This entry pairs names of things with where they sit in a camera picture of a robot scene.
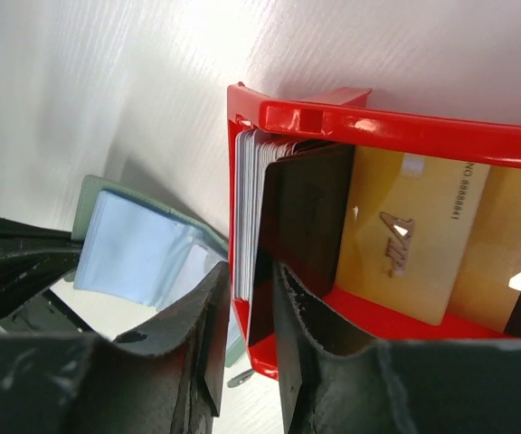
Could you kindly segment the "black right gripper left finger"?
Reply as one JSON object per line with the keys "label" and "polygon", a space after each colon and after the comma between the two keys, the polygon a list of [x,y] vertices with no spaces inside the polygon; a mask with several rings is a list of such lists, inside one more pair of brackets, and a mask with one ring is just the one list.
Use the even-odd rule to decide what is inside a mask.
{"label": "black right gripper left finger", "polygon": [[114,340],[0,334],[0,433],[208,433],[219,415],[230,273]]}

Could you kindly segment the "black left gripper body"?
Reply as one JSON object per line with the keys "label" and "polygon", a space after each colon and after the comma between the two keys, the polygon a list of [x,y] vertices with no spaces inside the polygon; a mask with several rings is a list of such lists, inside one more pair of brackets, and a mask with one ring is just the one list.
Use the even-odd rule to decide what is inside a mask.
{"label": "black left gripper body", "polygon": [[0,217],[0,320],[73,272],[83,242]]}

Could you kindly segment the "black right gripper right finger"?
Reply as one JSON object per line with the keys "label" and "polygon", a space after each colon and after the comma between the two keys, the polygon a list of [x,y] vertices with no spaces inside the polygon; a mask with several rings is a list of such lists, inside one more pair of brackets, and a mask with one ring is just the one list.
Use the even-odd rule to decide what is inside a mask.
{"label": "black right gripper right finger", "polygon": [[521,433],[521,339],[383,340],[273,266],[288,433]]}

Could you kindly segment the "green leather card holder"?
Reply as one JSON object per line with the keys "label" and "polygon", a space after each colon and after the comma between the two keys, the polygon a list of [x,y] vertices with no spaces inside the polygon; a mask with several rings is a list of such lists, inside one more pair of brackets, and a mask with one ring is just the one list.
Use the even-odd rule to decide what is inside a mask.
{"label": "green leather card holder", "polygon": [[207,224],[96,175],[82,181],[71,238],[83,244],[75,289],[156,311],[228,259],[226,241]]}

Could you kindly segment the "black VIP credit card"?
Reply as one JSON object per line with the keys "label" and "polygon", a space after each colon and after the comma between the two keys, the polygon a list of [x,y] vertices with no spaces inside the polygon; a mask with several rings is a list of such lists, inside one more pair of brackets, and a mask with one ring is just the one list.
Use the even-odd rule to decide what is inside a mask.
{"label": "black VIP credit card", "polygon": [[355,147],[333,144],[288,156],[266,171],[248,345],[274,333],[272,268],[282,263],[315,296],[333,287]]}

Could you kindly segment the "red plastic card tray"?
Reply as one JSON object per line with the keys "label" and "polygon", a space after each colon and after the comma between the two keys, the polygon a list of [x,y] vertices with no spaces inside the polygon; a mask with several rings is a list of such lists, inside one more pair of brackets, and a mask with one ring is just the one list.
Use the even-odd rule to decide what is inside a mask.
{"label": "red plastic card tray", "polygon": [[[369,90],[340,88],[305,100],[275,99],[243,83],[227,89],[229,169],[235,140],[247,129],[320,138],[425,156],[521,169],[521,126],[370,109]],[[335,288],[326,302],[357,326],[388,339],[503,339],[505,334],[447,314],[440,325],[377,307]]]}

